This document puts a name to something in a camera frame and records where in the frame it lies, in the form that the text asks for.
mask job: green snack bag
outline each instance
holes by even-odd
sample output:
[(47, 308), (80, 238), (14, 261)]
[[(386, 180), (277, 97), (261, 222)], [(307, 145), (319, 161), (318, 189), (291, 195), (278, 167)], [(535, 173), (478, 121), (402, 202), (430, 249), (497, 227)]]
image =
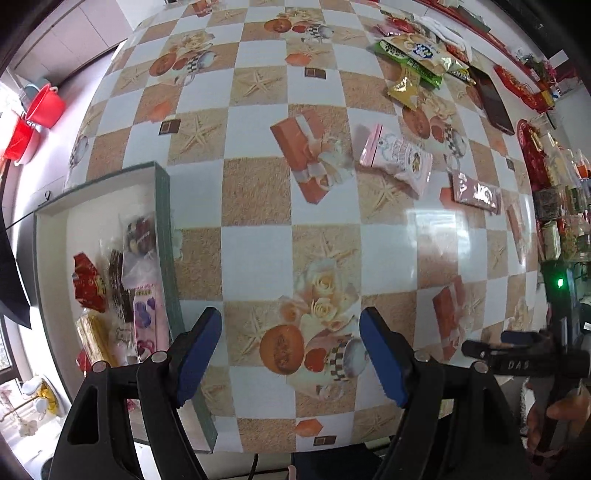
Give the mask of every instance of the green snack bag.
[(374, 45), (374, 50), (377, 53), (386, 55), (389, 59), (397, 61), (401, 65), (407, 65), (413, 70), (416, 70), (418, 74), (421, 76), (421, 78), (425, 79), (425, 81), (429, 82), (431, 85), (437, 88), (441, 86), (443, 77), (440, 77), (430, 72), (420, 63), (417, 63), (415, 60), (406, 55), (402, 50), (394, 47), (393, 45), (390, 45), (390, 43), (381, 40)]

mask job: open box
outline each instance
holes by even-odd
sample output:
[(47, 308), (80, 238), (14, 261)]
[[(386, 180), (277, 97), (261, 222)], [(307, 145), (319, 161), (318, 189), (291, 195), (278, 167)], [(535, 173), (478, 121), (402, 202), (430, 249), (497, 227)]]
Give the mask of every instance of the open box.
[[(74, 296), (73, 256), (84, 252), (97, 265), (100, 240), (121, 238), (120, 219), (152, 211), (165, 309), (174, 339), (185, 327), (174, 273), (169, 177), (162, 167), (146, 163), (126, 168), (76, 187), (35, 212), (33, 251), (39, 311), (70, 401), (84, 380), (75, 361), (82, 349), (75, 325), (82, 308)], [(200, 389), (191, 402), (179, 410), (179, 416), (193, 449), (211, 452), (217, 433)], [(140, 410), (130, 412), (129, 417), (134, 438), (146, 441)]]

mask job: red candy wrapper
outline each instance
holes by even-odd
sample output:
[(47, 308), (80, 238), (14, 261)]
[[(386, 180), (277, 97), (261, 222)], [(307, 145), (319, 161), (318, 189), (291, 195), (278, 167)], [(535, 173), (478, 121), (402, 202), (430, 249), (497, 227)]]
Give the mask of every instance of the red candy wrapper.
[(84, 253), (74, 255), (74, 294), (80, 306), (104, 313), (106, 310), (105, 282)]

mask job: pink snack package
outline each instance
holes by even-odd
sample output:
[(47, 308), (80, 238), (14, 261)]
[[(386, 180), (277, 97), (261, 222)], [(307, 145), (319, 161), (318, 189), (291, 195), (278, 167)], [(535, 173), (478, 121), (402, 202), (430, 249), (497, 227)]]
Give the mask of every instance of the pink snack package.
[(453, 199), (457, 203), (472, 205), (499, 215), (501, 213), (501, 189), (471, 179), (461, 171), (452, 173)]
[(433, 165), (433, 155), (402, 140), (381, 124), (375, 126), (359, 159), (364, 167), (380, 168), (423, 194)]

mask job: pink packaging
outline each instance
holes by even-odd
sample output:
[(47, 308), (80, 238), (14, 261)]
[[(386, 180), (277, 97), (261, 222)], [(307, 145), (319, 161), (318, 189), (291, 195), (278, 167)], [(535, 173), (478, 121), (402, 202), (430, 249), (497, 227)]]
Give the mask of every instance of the pink packaging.
[(359, 159), (364, 167), (380, 168), (423, 194), (433, 165), (433, 155), (402, 140), (381, 124), (375, 126)]

